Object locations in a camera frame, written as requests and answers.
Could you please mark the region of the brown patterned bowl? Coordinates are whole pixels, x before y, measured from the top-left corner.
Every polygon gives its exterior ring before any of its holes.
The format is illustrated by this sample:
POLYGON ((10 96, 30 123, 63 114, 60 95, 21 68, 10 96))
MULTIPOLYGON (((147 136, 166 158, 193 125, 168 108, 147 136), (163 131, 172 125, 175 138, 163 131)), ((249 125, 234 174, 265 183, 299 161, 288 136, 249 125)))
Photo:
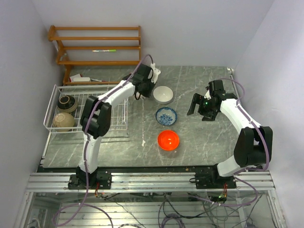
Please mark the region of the brown patterned bowl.
POLYGON ((78 107, 77 100, 70 95, 64 95, 60 97, 57 102, 57 109, 60 112, 72 113, 77 109, 77 107, 78 107))

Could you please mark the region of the plain white bowl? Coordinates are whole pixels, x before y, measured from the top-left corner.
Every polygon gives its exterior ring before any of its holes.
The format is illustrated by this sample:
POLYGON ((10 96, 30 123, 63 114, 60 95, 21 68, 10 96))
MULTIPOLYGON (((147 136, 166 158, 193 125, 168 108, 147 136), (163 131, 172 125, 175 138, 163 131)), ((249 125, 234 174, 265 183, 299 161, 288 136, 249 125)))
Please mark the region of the plain white bowl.
POLYGON ((159 86, 154 89, 153 97, 156 102, 166 105, 173 99, 173 91, 167 86, 159 86))

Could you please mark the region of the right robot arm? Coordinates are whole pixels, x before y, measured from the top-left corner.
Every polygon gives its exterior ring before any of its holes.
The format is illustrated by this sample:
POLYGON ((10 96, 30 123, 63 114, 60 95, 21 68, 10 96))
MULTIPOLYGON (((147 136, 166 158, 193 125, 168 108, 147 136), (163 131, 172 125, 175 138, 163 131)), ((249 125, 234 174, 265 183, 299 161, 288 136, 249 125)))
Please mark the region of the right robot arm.
POLYGON ((188 115, 197 110, 203 121, 214 121, 224 114, 235 127, 238 139, 233 155, 213 166, 203 166, 190 179, 197 189, 235 188, 235 175, 243 171, 264 171, 272 157, 273 130, 255 121, 241 106, 234 93, 224 89, 222 80, 209 82, 205 95, 193 95, 188 115))

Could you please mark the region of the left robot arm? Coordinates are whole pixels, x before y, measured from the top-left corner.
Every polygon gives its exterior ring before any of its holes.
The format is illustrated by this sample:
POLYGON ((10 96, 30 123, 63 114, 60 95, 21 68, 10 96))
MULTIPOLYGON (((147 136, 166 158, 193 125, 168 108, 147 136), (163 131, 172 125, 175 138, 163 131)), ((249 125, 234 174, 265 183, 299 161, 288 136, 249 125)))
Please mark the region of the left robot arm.
POLYGON ((150 97, 160 70, 154 63, 139 64, 113 89, 98 97, 90 96, 85 102, 80 123, 84 133, 83 157, 75 174, 69 179, 68 189, 82 190, 111 187, 112 176, 98 169, 101 139, 111 126, 112 110, 131 96, 150 97))

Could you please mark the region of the blue floral bowl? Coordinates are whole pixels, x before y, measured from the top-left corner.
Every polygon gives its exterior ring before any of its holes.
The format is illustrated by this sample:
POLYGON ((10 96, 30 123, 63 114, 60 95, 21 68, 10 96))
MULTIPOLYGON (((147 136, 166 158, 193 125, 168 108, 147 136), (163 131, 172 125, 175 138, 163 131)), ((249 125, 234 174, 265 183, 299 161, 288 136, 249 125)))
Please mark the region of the blue floral bowl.
POLYGON ((170 107, 158 109, 155 113, 155 118, 156 121, 163 126, 171 126, 178 119, 176 111, 170 107))

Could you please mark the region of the black bowl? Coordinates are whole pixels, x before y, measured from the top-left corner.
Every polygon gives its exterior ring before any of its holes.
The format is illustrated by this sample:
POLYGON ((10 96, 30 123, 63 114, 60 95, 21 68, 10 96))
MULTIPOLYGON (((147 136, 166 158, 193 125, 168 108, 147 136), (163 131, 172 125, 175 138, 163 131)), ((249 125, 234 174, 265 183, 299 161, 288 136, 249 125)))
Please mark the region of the black bowl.
POLYGON ((74 127, 75 119, 70 113, 58 113, 53 119, 53 127, 59 132, 67 132, 74 127))

